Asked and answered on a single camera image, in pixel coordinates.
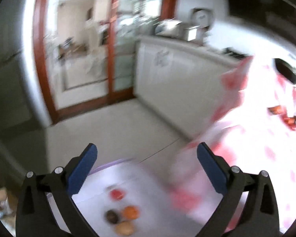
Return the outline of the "wooden door frame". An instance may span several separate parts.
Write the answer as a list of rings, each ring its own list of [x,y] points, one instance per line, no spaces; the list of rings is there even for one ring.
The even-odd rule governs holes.
[[[36,0],[34,57],[52,124],[134,98],[137,39],[176,0]]]

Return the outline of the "small yellow fruit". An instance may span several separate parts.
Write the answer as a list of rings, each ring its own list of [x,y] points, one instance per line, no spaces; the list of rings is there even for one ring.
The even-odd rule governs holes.
[[[131,236],[136,229],[131,221],[122,221],[115,226],[115,232],[120,236]]]

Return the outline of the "round wall clock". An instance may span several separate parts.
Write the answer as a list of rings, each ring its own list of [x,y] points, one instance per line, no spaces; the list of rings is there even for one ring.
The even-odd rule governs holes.
[[[214,23],[214,13],[207,8],[193,8],[190,21],[195,26],[210,29]]]

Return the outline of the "wrinkled dark passionfruit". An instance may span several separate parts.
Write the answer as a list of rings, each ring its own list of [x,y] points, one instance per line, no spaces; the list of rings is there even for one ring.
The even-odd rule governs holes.
[[[120,217],[115,210],[107,210],[105,212],[105,219],[110,224],[118,224],[120,222]]]

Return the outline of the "red white checkered tablecloth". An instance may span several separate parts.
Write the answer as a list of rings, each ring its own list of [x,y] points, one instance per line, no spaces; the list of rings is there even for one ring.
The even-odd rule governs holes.
[[[201,133],[183,147],[170,169],[174,208],[199,223],[208,221],[222,195],[210,183],[197,159],[206,143],[215,155],[245,173],[269,173],[279,209],[281,232],[296,219],[296,87],[275,68],[273,59],[250,56],[221,77],[222,99]],[[267,108],[281,105],[282,115]]]

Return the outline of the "orange tangerine with stem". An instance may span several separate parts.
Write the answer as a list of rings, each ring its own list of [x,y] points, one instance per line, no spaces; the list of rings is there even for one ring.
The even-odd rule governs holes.
[[[268,109],[268,112],[271,113],[272,115],[282,115],[285,113],[285,108],[282,107],[281,105],[277,105],[267,109]]]

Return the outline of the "black wok pan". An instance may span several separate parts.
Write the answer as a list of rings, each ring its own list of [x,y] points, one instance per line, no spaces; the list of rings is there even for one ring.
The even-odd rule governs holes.
[[[296,68],[292,67],[289,63],[280,58],[275,58],[274,62],[276,70],[289,82],[296,85]]]

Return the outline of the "white storage box purple rim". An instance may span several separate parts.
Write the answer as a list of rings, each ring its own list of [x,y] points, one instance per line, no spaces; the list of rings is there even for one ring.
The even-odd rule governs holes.
[[[110,191],[115,188],[126,193],[120,201],[110,198]],[[115,210],[121,215],[129,205],[138,206],[141,212],[134,220],[134,236],[196,236],[203,227],[173,208],[161,182],[131,159],[93,168],[72,199],[99,236],[117,236],[114,226],[106,221],[105,212]]]

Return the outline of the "white kitchen cabinet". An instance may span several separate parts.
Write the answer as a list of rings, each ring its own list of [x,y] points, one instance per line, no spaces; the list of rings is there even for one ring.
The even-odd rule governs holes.
[[[188,139],[204,128],[223,96],[223,73],[238,61],[207,47],[156,36],[138,38],[134,93]]]

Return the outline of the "steel pot on counter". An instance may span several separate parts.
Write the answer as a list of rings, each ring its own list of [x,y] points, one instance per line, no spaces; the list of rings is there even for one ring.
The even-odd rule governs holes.
[[[196,39],[199,26],[176,19],[165,19],[155,26],[155,35],[191,42]]]

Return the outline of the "red tomato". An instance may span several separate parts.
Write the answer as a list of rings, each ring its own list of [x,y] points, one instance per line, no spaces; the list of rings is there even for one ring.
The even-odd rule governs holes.
[[[289,127],[296,126],[296,117],[284,117],[283,121]]]
[[[119,188],[112,189],[110,191],[110,198],[113,201],[120,201],[125,197],[125,191]]]

